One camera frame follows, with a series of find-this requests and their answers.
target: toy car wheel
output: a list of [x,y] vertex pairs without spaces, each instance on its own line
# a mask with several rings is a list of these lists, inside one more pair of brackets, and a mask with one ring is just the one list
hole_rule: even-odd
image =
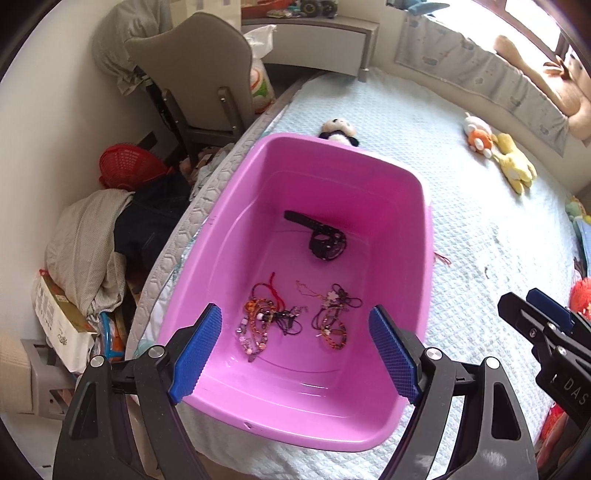
[[300,10],[307,17],[318,17],[323,12],[320,0],[302,0]]
[[322,15],[328,18],[334,18],[338,7],[335,0],[322,0]]

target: pink storage bin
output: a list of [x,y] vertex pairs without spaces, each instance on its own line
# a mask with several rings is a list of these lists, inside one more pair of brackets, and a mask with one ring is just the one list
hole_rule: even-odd
[[[310,252],[311,231],[284,219],[295,210],[345,232],[334,261]],[[192,325],[209,302],[222,309],[222,333],[184,401],[227,424],[302,447],[360,452],[394,431],[399,397],[368,329],[381,303],[397,325],[423,339],[433,268],[426,185],[408,167],[336,142],[275,134],[260,140],[215,204],[187,259],[159,343]],[[288,308],[308,305],[303,332],[271,325],[267,349],[249,363],[236,328],[251,287],[268,281]],[[320,300],[339,283],[363,306],[342,314],[348,342],[328,347],[310,326]]]

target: blue gripper pad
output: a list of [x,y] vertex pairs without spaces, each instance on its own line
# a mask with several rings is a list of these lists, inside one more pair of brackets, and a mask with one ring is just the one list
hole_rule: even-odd
[[217,305],[209,304],[174,364],[173,384],[168,394],[175,405],[195,389],[221,331],[222,311]]
[[574,323],[570,318],[570,311],[554,299],[550,298],[543,291],[537,288],[532,288],[527,293],[525,301],[532,304],[535,308],[550,318],[564,333],[572,332]]
[[422,391],[418,384],[417,364],[404,346],[401,333],[389,320],[383,307],[376,306],[369,312],[369,333],[380,357],[390,374],[398,395],[416,405]]

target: blue plush toy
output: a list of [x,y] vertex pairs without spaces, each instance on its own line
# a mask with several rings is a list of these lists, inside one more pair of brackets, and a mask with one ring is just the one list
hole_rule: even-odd
[[449,7],[449,4],[428,2],[427,0],[394,0],[393,4],[396,8],[408,10],[413,15],[428,15]]

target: screw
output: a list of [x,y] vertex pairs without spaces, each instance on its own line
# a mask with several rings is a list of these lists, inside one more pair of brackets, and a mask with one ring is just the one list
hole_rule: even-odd
[[441,353],[440,350],[437,350],[436,348],[430,348],[427,350],[427,356],[431,360],[441,360],[441,357],[443,356],[443,354]]
[[91,367],[94,367],[94,368],[98,368],[98,367],[100,367],[104,363],[105,363],[105,357],[102,356],[102,355],[94,356],[90,360],[90,366]]
[[486,364],[489,368],[492,368],[493,370],[496,370],[497,368],[499,368],[501,366],[501,362],[499,362],[493,356],[490,356],[489,358],[486,359]]
[[150,350],[148,350],[148,355],[150,358],[160,358],[164,355],[164,347],[160,345],[153,346]]

